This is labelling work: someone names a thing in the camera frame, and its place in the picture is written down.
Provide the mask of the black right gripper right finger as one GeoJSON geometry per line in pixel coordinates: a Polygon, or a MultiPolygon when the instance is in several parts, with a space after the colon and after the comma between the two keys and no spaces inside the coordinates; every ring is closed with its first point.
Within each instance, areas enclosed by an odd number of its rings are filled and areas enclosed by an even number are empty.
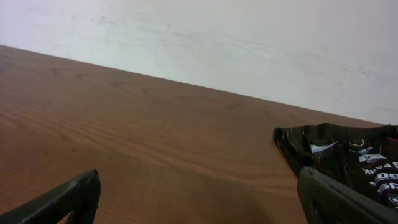
{"type": "Polygon", "coordinates": [[[397,212],[311,167],[301,169],[297,192],[309,224],[397,224],[397,212]]]}

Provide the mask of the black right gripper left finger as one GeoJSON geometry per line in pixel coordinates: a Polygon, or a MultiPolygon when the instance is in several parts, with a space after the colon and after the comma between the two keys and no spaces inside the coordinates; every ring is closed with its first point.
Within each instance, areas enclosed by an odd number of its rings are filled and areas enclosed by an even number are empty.
{"type": "Polygon", "coordinates": [[[93,224],[101,195],[98,171],[88,170],[45,194],[1,214],[1,223],[93,224]]]}

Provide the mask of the black printed jersey shirt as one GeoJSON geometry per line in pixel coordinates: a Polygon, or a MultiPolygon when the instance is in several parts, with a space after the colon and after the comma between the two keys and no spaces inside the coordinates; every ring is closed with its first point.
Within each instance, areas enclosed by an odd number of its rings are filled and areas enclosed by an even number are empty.
{"type": "Polygon", "coordinates": [[[330,123],[275,128],[273,139],[298,175],[311,167],[397,210],[397,126],[375,128],[330,123]]]}

